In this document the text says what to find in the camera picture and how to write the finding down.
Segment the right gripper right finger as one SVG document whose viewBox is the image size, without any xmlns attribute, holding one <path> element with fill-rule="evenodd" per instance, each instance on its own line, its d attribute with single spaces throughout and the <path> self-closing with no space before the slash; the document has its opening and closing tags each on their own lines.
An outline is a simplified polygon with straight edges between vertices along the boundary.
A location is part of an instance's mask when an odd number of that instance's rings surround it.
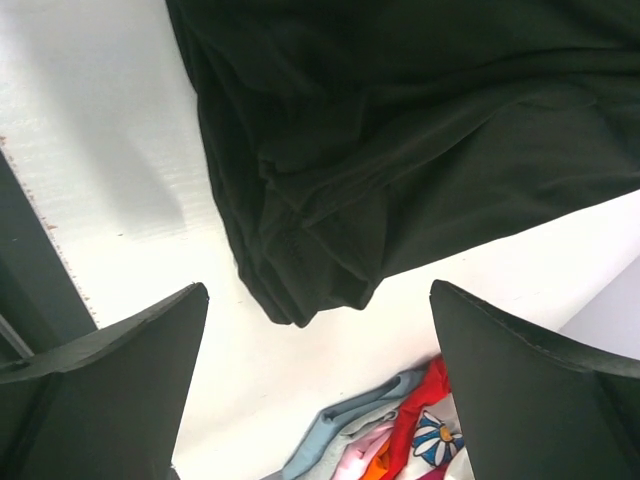
<svg viewBox="0 0 640 480">
<path fill-rule="evenodd" d="M 430 304 L 478 479 L 636 479 L 639 363 L 433 282 Z"/>
</svg>

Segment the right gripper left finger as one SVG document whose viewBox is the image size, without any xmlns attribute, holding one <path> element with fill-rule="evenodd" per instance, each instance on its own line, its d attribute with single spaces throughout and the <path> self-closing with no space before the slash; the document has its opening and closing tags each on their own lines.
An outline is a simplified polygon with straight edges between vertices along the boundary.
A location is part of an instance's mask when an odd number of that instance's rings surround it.
<svg viewBox="0 0 640 480">
<path fill-rule="evenodd" d="M 1 367 L 4 479 L 174 479 L 209 296 L 138 314 Z"/>
</svg>

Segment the black printed t-shirt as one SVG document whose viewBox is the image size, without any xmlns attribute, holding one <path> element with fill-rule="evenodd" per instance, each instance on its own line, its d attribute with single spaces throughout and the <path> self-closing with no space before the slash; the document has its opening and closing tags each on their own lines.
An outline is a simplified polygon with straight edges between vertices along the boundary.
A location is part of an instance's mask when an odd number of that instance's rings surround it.
<svg viewBox="0 0 640 480">
<path fill-rule="evenodd" d="M 635 1 L 171 1 L 214 201 L 268 318 L 639 187 Z"/>
</svg>

